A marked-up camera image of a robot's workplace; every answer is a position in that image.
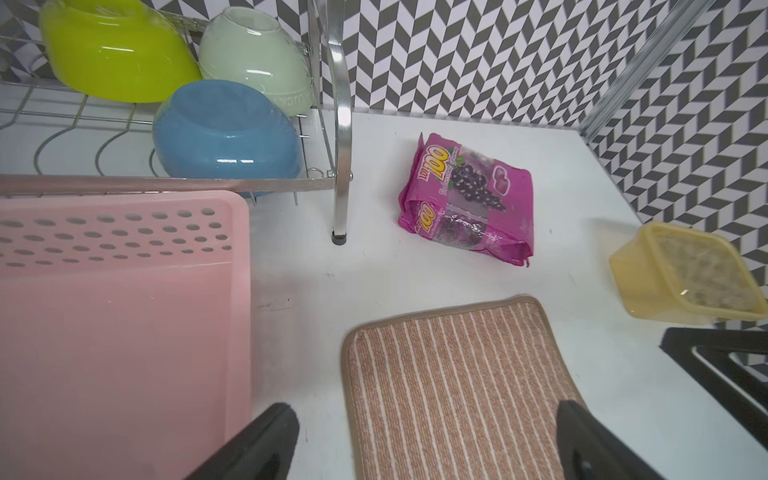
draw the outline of white surface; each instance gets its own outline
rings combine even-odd
[[[2,107],[18,104],[14,98],[24,92],[14,89],[2,89]],[[42,93],[30,106],[74,113],[79,101],[76,94]],[[86,109],[105,113],[113,114],[114,105]],[[124,108],[122,114],[127,117]],[[0,123],[9,117],[0,115]],[[66,124],[22,118],[0,131],[0,171],[33,173],[37,143]],[[98,145],[123,127],[100,126],[83,122],[51,142],[41,156],[44,172],[95,174]],[[108,174],[148,174],[151,136],[145,127],[135,130],[104,152]],[[397,226],[397,193],[420,132],[531,171],[530,268],[444,247]],[[374,114],[355,114],[353,133],[347,245],[330,241],[329,191],[300,193],[298,207],[292,194],[261,197],[251,207],[253,412],[272,402],[296,410],[301,431],[291,479],[354,478],[340,375],[346,332],[402,313],[519,293],[541,301],[591,412],[667,480],[765,475],[768,452],[658,348],[670,324],[633,319],[621,306],[607,258],[640,223],[576,133]]]

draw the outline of blue bowl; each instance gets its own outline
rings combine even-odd
[[[296,178],[299,136],[263,94],[227,80],[186,84],[157,110],[155,152],[182,178]]]

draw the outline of plastic bag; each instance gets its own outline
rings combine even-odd
[[[437,134],[419,137],[399,202],[411,233],[514,265],[533,255],[531,174]]]

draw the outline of brand logo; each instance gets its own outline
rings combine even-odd
[[[425,232],[429,232],[432,225],[435,222],[435,211],[428,203],[422,202],[422,206],[419,209],[419,219],[416,222],[416,231],[418,232],[422,228]]]
[[[509,192],[509,179],[507,171],[503,167],[497,166],[493,169],[493,189],[504,196]]]
[[[429,174],[434,174],[438,180],[442,181],[445,176],[445,162],[451,156],[443,147],[429,145],[424,151],[422,157],[422,166],[419,168],[418,177],[424,181],[429,179]]]

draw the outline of pale green bowl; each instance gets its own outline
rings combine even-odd
[[[314,100],[306,59],[275,18],[248,7],[225,8],[200,42],[204,78],[236,81],[261,93],[289,117]]]

